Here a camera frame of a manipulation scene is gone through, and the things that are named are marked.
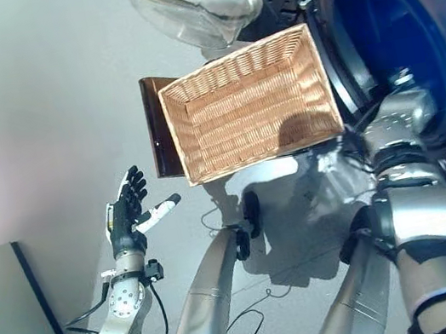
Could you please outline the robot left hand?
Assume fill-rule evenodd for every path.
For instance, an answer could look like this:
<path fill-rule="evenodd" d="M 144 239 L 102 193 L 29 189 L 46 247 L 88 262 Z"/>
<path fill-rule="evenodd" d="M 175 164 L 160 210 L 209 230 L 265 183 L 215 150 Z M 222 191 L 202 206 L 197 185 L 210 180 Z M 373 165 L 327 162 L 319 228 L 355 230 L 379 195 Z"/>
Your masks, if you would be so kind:
<path fill-rule="evenodd" d="M 116 202 L 106 206 L 106 237 L 115 259 L 129 251 L 145 254 L 145 234 L 181 200 L 180 195 L 174 193 L 160 204 L 143 210 L 142 203 L 147 193 L 144 173 L 133 165 L 121 181 Z"/>

